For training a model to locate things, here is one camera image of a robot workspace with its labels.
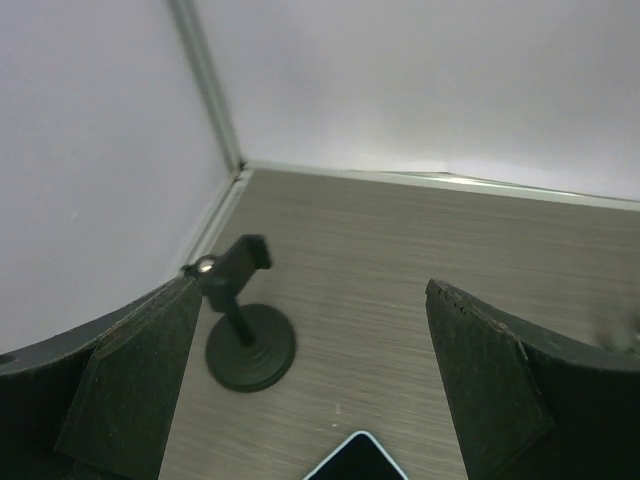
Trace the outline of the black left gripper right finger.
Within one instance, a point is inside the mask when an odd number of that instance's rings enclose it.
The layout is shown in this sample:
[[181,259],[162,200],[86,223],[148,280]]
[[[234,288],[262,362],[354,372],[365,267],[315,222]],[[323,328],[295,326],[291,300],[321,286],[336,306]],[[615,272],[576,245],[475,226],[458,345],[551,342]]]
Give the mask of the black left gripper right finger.
[[441,280],[425,294],[468,478],[638,478],[638,357],[568,338]]

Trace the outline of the phone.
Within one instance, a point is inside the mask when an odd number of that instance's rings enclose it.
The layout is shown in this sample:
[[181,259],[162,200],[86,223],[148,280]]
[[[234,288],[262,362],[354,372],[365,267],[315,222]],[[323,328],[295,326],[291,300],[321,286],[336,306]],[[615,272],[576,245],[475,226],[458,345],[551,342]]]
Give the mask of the phone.
[[304,480],[408,480],[408,475],[368,431],[356,431]]

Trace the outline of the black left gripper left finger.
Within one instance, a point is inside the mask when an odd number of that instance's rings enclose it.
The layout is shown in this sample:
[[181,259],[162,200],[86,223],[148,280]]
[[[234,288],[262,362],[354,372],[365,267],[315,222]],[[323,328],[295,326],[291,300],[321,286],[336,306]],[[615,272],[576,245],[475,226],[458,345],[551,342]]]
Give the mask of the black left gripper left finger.
[[158,478],[201,303],[177,277],[2,354],[2,478]]

